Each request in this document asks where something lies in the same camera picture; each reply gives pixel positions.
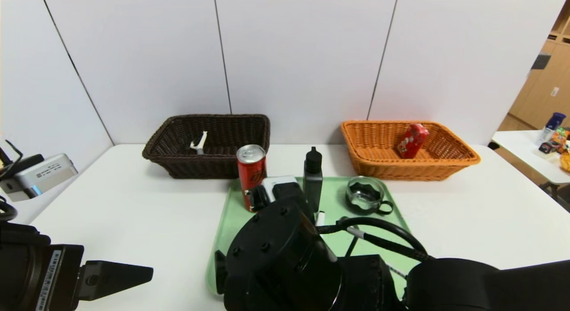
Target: can lid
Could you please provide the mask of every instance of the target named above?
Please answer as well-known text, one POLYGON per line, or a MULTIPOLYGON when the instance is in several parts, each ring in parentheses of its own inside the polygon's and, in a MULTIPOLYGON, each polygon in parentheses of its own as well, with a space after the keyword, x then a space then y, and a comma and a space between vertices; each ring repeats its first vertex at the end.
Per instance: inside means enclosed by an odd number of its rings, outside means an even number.
POLYGON ((246 164, 256 163, 265 157, 265 150, 255 144, 245 145, 238 149, 238 161, 246 164))

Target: black bottle cap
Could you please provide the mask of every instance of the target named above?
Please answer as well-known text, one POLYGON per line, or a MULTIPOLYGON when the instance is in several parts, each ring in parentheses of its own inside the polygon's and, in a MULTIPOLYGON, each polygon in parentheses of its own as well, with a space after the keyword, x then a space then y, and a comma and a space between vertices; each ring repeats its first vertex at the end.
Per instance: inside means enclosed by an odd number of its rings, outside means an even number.
POLYGON ((317 152, 316 147, 312 147, 311 151, 307 153, 305 158, 305 169, 309 173, 320 173, 322 163, 322 154, 317 152))

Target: soda can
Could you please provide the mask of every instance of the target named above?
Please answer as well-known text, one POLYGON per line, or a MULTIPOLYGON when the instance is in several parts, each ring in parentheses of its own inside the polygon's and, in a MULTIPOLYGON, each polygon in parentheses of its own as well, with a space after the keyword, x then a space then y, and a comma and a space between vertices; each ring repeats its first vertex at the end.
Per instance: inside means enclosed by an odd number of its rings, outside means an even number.
POLYGON ((244 203, 246 209, 252 212, 250 202, 251 190, 260 185, 263 179, 267 177, 265 150, 259 145, 245 145, 238 149, 236 157, 238 157, 238 172, 240 173, 244 203))

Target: white plastic hook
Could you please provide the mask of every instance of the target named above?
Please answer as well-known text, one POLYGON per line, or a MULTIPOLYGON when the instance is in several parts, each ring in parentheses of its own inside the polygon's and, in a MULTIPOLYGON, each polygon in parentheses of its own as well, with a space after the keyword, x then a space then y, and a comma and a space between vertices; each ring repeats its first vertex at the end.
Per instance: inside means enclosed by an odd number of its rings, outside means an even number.
POLYGON ((195 149, 198 155, 204 154, 204 143, 206 142, 206 138, 208 137, 208 131, 202 132, 202 138, 200 138, 200 142, 198 145, 194 145, 194 141, 190 143, 190 148, 195 149))

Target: barcode label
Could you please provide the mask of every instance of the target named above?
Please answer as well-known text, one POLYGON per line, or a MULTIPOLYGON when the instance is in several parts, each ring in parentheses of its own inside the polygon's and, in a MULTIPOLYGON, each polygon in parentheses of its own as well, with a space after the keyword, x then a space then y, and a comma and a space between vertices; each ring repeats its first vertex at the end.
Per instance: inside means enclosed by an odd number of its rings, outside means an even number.
POLYGON ((45 309, 45 304, 47 303, 47 297, 49 297, 49 290, 51 290, 51 283, 53 280, 53 275, 55 274, 55 270, 57 270, 59 258, 61 258, 61 250, 53 251, 51 254, 51 260, 49 261, 49 266, 45 272, 45 278, 43 279, 41 292, 37 298, 36 311, 44 311, 45 309))

